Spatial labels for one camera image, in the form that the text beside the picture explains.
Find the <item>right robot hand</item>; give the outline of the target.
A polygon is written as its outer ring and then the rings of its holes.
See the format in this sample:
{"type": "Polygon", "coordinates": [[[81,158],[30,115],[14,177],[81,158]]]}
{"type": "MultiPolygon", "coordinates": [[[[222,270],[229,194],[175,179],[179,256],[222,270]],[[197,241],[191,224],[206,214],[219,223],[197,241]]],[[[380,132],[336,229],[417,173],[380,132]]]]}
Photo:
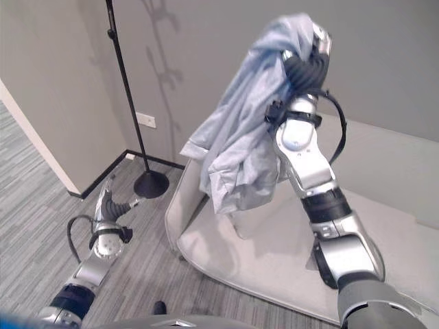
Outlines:
{"type": "Polygon", "coordinates": [[[306,61],[292,51],[281,52],[285,74],[294,95],[303,94],[309,89],[322,88],[329,70],[332,43],[330,33],[313,23],[312,48],[306,61]]]}

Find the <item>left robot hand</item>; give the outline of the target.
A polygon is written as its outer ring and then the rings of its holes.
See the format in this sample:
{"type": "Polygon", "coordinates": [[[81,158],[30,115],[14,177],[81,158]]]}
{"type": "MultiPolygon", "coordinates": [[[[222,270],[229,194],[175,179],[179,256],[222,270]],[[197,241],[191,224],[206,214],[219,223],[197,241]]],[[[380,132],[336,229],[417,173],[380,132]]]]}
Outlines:
{"type": "Polygon", "coordinates": [[[114,180],[115,175],[111,175],[101,188],[95,208],[94,220],[96,223],[116,223],[118,218],[137,207],[140,203],[139,199],[125,203],[114,202],[112,199],[112,183],[114,180]]]}

